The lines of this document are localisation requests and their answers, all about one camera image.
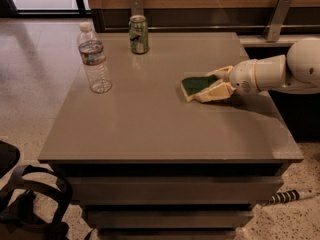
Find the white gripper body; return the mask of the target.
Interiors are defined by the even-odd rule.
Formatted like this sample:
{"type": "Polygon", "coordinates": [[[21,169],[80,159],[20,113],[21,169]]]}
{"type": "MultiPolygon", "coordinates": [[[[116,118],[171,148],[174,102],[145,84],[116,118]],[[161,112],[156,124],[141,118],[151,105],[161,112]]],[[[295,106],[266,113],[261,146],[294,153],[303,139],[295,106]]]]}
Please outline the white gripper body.
{"type": "Polygon", "coordinates": [[[286,57],[242,61],[229,73],[229,81],[240,95],[253,95],[281,87],[285,83],[286,57]]]}

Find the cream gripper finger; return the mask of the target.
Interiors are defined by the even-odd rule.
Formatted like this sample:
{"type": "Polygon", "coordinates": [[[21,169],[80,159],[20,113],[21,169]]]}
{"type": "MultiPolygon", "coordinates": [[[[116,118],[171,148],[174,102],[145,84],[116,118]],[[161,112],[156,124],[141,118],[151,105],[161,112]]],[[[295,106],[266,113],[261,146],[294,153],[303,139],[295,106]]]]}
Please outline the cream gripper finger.
{"type": "Polygon", "coordinates": [[[201,103],[224,100],[230,98],[235,90],[230,82],[217,81],[198,92],[195,99],[201,103]]]}
{"type": "Polygon", "coordinates": [[[229,74],[232,70],[233,70],[232,65],[225,66],[225,67],[210,71],[209,73],[207,73],[207,76],[214,75],[218,79],[222,79],[224,82],[228,82],[229,81],[229,74]]]}

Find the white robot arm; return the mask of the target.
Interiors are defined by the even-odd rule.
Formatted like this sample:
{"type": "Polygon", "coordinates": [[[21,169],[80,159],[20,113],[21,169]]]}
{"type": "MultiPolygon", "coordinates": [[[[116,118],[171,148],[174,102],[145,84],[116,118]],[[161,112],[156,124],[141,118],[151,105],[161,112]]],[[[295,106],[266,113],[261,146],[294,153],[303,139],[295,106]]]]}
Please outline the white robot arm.
{"type": "Polygon", "coordinates": [[[270,90],[290,94],[319,93],[320,39],[305,38],[294,43],[286,55],[242,61],[211,71],[207,76],[216,76],[218,80],[195,95],[202,103],[270,90]]]}

